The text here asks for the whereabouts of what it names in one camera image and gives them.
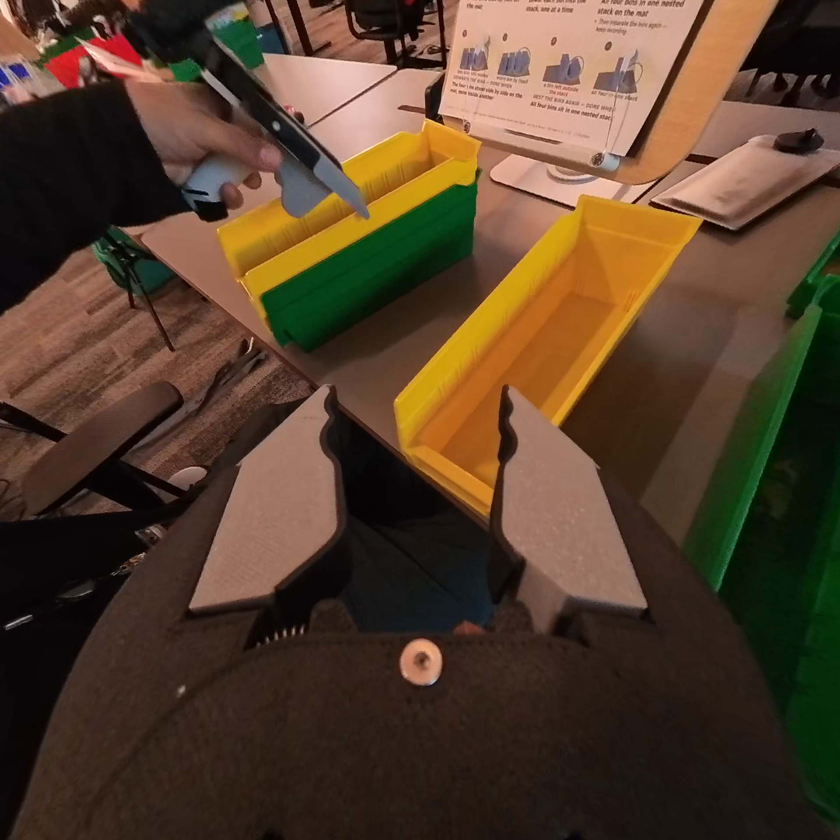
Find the green plastic bin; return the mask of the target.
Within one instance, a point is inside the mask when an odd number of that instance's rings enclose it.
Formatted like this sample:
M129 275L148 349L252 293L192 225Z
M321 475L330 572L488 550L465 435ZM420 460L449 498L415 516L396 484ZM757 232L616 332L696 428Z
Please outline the green plastic bin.
M798 319L807 306L814 303L820 295L838 283L839 278L839 231L796 284L785 303L785 316Z
M683 543L749 641L807 797L839 817L839 321L810 303L752 381Z
M259 297L280 346L317 350L470 256L478 182L452 185Z

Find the printed instruction sheet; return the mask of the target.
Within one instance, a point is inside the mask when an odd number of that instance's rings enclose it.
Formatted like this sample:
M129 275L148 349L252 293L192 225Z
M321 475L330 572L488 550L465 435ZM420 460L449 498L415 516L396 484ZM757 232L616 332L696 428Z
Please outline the printed instruction sheet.
M627 156L707 6L459 2L439 112L472 131Z

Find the white table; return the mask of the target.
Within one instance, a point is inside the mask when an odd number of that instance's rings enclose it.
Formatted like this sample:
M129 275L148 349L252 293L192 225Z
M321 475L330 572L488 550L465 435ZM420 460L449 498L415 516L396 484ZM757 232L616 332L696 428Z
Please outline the white table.
M268 54L255 69L272 97L313 126L396 73L393 66Z

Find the grey flat pouch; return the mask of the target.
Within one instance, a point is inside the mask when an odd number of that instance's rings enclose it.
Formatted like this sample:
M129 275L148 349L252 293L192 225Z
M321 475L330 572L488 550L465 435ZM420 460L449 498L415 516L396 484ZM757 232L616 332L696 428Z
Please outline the grey flat pouch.
M773 148L777 135L751 138L650 203L736 232L838 168L838 150L824 143L813 154L783 154Z

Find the person's left forearm black sleeve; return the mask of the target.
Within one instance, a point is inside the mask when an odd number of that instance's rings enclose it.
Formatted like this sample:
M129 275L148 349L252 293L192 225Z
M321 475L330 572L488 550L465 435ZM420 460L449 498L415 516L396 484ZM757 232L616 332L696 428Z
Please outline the person's left forearm black sleeve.
M110 226L188 210L122 81L20 104L1 118L1 313Z

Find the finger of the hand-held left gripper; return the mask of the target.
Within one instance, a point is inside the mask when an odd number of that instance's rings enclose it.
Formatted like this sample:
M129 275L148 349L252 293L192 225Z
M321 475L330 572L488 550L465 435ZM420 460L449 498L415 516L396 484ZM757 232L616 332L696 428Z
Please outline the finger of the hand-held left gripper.
M327 154L320 154L313 166L313 174L330 193L344 200L362 218L371 217L362 191L347 176L341 163Z
M281 163L278 169L280 201L288 215L301 218L330 195L339 195L337 177L343 174L341 164L320 163L314 172L302 163Z

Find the red plastic crate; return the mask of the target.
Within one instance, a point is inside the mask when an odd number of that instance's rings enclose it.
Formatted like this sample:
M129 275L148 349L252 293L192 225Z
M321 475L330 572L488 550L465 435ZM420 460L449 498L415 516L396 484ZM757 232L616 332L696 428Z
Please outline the red plastic crate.
M123 35L90 40L65 38L45 49L42 66L64 88L85 87L109 78L142 78L142 59Z

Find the person's left hand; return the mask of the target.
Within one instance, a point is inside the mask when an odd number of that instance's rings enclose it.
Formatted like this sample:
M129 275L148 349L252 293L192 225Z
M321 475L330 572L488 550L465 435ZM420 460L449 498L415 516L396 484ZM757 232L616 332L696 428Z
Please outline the person's left hand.
M259 124L209 87L196 83L125 83L134 110L165 173L183 186L208 156L222 154L246 168L245 187L255 190L263 174L275 175L280 148Z

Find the black office chair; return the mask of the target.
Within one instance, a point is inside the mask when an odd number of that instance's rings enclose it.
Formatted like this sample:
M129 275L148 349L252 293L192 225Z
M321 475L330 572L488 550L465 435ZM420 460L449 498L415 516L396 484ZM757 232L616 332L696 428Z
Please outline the black office chair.
M83 490L132 510L161 505L159 490L175 499L182 498L186 490L132 465L124 456L173 417L183 404L183 396L173 384L156 382L64 433L2 402L2 421L17 431L51 442L51 447L22 479L26 514L35 517L52 513Z
M350 34L382 45L385 61L398 69L447 68L448 45L443 1L344 1ZM425 27L437 30L437 53L423 57L416 42Z

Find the wooden document stand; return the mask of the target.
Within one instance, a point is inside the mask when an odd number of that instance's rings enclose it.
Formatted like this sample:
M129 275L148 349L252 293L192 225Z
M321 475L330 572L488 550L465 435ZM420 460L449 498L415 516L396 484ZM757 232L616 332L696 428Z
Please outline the wooden document stand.
M624 157L498 129L472 131L467 123L441 116L449 128L499 151L621 184L653 182L692 151L775 5L768 1L708 2L666 90Z

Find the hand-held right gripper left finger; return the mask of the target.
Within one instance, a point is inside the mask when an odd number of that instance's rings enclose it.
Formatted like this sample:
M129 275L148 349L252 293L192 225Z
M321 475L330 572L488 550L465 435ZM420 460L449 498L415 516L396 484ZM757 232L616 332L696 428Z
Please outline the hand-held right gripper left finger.
M310 615L349 579L347 510L324 385L242 459L188 612Z

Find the green plastic crate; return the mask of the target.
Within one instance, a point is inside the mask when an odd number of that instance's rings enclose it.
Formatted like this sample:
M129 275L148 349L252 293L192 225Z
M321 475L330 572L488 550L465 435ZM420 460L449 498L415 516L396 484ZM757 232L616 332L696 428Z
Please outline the green plastic crate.
M231 18L215 27L214 36L246 69L255 70L265 63L256 28L248 16Z

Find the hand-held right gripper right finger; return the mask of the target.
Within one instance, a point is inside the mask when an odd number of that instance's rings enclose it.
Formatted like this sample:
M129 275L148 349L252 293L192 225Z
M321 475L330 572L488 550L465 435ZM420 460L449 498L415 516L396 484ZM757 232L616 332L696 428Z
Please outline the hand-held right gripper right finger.
M490 596L555 634L583 613L633 620L648 601L599 468L516 388L501 389L490 504Z

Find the yellow plastic bin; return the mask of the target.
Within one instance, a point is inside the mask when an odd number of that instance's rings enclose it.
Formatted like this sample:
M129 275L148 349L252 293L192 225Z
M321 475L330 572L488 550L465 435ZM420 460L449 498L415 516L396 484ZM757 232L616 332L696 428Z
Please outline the yellow plastic bin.
M397 396L404 456L488 518L502 388L561 425L700 225L582 196Z
M275 286L371 235L452 186L476 179L481 142L429 120L346 161L369 217L332 194L294 218L275 199L222 225L217 236L234 278L259 304Z

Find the black tripod legs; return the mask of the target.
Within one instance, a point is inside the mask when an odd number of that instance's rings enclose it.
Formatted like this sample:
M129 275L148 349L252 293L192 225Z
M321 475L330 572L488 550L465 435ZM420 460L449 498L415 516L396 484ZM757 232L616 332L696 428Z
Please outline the black tripod legs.
M170 335L166 331L157 311L154 308L150 293L146 290L136 271L136 266L142 255L136 249L128 248L123 242L114 238L110 234L105 234L104 238L108 241L111 253L115 256L122 268L126 283L125 290L129 298L129 306L131 308L135 308L133 292L138 291L145 302L146 308L152 316L154 325L161 335L165 346L169 351L174 353L175 346L170 338Z

